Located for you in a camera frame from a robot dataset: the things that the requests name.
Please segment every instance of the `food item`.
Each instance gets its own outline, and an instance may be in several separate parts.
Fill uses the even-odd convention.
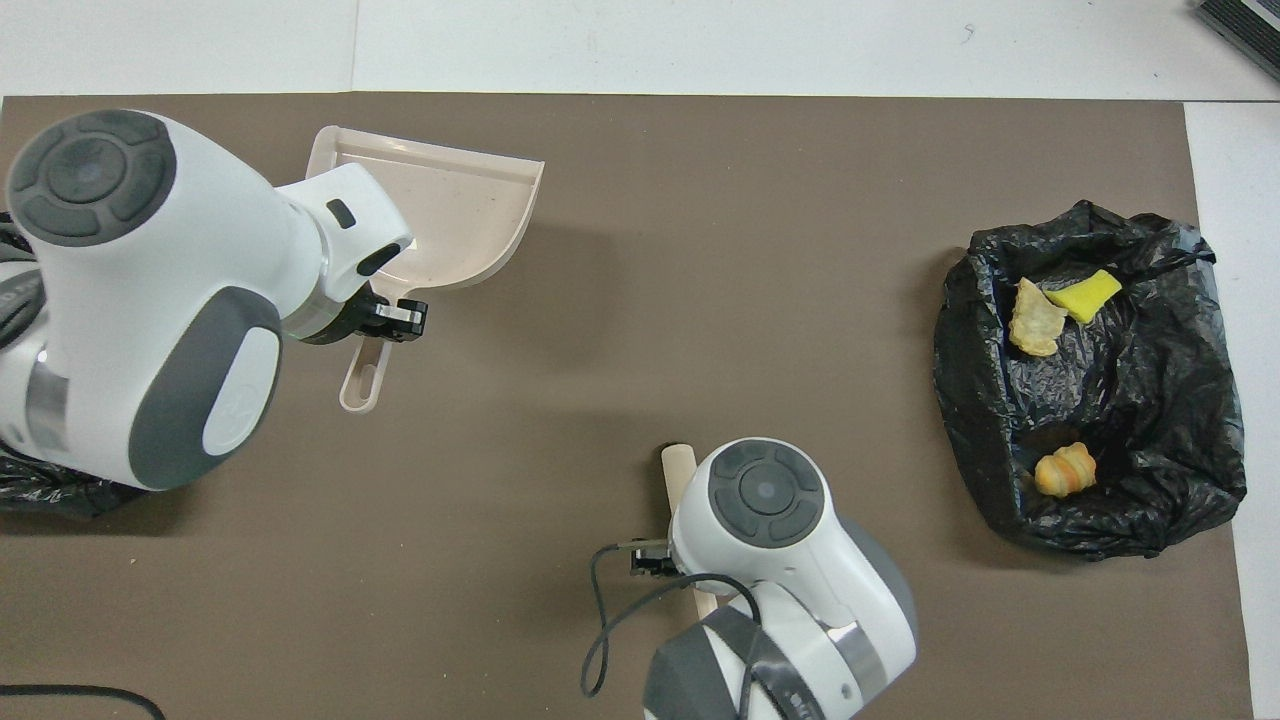
[[[1069,284],[1062,290],[1047,290],[1044,297],[1060,307],[1065,307],[1071,318],[1080,324],[1093,320],[1098,310],[1120,292],[1120,281],[1106,270],[1098,270],[1087,281]]]
[[[1044,299],[1036,283],[1018,281],[1018,299],[1014,300],[1014,319],[1009,323],[1009,341],[1028,355],[1047,357],[1057,352],[1057,337],[1062,334],[1066,310]]]
[[[1073,442],[1041,457],[1036,464],[1036,489],[1053,497],[1066,497],[1073,492],[1098,482],[1094,471],[1098,464],[1083,442]]]

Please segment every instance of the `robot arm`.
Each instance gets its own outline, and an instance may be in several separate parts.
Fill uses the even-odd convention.
[[[748,665],[750,717],[850,717],[915,660],[915,606],[901,573],[836,515],[822,471],[790,443],[746,438],[712,452],[676,509],[671,551],[686,575],[750,587],[763,626],[739,596],[663,644],[646,717],[737,717]]]
[[[0,287],[41,288],[0,305],[0,442],[22,455],[177,487],[257,428],[285,337],[421,334],[425,306],[369,288],[412,238],[360,165],[276,190],[180,123],[102,110],[32,140],[5,191],[38,266],[6,259]]]

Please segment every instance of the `beige dustpan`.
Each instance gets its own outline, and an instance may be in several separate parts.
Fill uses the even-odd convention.
[[[370,278],[390,301],[416,290],[457,288],[497,273],[529,227],[543,163],[329,126],[316,135],[307,177],[360,163],[399,209],[413,242]],[[365,338],[338,401],[351,413],[378,404],[393,343]]]

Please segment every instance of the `white floor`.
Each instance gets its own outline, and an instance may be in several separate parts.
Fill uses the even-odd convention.
[[[1248,428],[1254,715],[1280,717],[1280,82],[1187,0],[0,0],[0,96],[639,92],[1187,101]],[[192,32],[189,28],[200,28]]]

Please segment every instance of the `brown table surface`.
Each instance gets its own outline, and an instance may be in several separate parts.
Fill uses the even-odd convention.
[[[860,717],[1251,715],[1229,528],[1156,560],[1014,547],[965,493],[931,386],[942,278],[973,231],[1082,197],[1196,222],[1179,105],[12,97],[0,167],[105,106],[179,119],[276,184],[326,124],[547,172],[515,258],[429,296],[371,415],[335,400],[353,341],[293,345],[261,430],[212,474],[87,524],[0,518],[4,682],[127,687],[173,720],[639,717],[649,656],[692,603],[623,625],[586,701],[586,560],[666,533],[660,445],[765,434],[818,461],[915,591],[919,660]],[[652,587],[605,570],[613,607]],[[0,702],[111,710],[133,712]]]

